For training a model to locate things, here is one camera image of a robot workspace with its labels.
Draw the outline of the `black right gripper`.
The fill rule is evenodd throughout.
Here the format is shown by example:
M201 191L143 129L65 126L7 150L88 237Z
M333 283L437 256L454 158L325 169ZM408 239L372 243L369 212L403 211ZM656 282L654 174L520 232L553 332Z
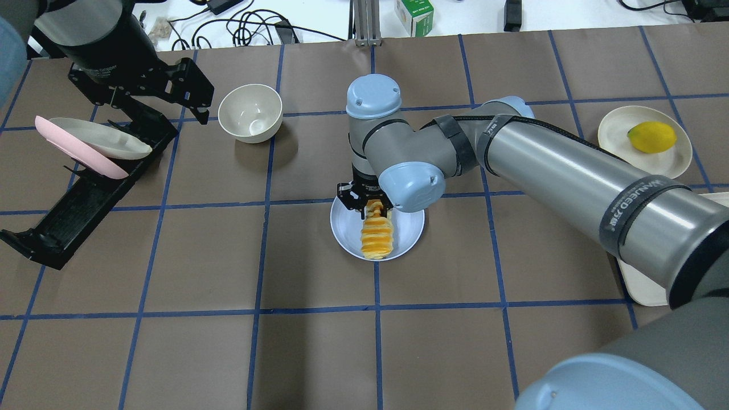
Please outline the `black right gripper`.
M354 165L352 172L353 179L350 182L337 184L337 198L342 205L349 211L359 213L361 220L364 220L367 205L374 200L383 206L383 218L391 220L394 206L381 189L378 177L370 172L362 172Z

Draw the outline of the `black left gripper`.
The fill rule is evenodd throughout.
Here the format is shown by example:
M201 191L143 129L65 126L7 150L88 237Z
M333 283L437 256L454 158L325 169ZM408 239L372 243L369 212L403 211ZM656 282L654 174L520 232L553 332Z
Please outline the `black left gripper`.
M71 60L68 79L96 105L153 96L207 125L215 88L192 58L168 65L134 15L55 15L54 42Z

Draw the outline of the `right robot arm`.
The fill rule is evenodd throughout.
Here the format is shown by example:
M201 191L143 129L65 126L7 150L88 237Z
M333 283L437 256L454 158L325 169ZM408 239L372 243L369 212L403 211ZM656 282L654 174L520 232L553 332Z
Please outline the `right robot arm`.
M727 207L534 119L515 96L413 130L396 81L370 73L347 91L354 181L339 199L419 212L476 166L502 177L663 286L671 313L564 360L517 409L726 409Z

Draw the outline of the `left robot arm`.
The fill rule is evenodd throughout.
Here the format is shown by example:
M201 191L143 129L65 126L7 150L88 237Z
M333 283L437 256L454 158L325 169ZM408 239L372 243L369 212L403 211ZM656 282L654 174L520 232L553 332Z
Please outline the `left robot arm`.
M208 123L214 86L190 58L169 65L133 15L133 1L3 1L2 100L26 68L28 39L40 31L73 67L68 75L86 98L135 118L138 96L190 110Z

